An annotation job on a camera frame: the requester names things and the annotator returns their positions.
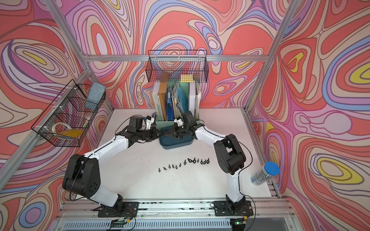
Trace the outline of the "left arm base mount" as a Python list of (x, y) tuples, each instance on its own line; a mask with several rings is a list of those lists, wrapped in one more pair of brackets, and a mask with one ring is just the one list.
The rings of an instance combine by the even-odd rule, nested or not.
[(133, 218), (138, 213), (138, 202), (119, 202), (117, 206), (100, 206), (94, 209), (99, 218)]

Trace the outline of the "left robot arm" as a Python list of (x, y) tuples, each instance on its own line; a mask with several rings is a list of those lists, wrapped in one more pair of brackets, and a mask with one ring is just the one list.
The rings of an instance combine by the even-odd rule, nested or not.
[(114, 211), (115, 214), (122, 213), (125, 210), (122, 196), (101, 183), (100, 168), (133, 144), (151, 142), (160, 136), (162, 133), (156, 128), (121, 131), (113, 139), (93, 151), (83, 155), (73, 155), (68, 161), (62, 188), (94, 201)]

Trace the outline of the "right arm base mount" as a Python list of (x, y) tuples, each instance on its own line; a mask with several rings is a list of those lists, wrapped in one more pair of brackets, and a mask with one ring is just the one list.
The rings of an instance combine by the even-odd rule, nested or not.
[(250, 217), (254, 215), (251, 201), (248, 200), (240, 200), (237, 203), (233, 203), (232, 201), (214, 201), (213, 208), (217, 217)]

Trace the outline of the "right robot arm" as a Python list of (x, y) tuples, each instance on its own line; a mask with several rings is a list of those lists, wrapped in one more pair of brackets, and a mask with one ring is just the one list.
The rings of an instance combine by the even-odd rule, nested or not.
[(239, 173), (244, 168), (246, 156), (235, 135), (218, 134), (203, 124), (192, 127), (179, 127), (175, 124), (166, 134), (179, 139), (190, 135), (214, 147), (218, 165), (226, 173), (226, 208), (233, 214), (239, 212), (245, 202), (245, 196), (240, 191)]

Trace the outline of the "teal plastic storage tray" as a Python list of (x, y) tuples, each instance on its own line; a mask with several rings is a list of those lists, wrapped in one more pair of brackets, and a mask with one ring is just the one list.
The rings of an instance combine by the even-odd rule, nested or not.
[(163, 136), (159, 137), (159, 143), (165, 150), (179, 148), (192, 144), (194, 138), (190, 135), (184, 135), (182, 139), (174, 137), (172, 127), (164, 127), (160, 129), (164, 133)]

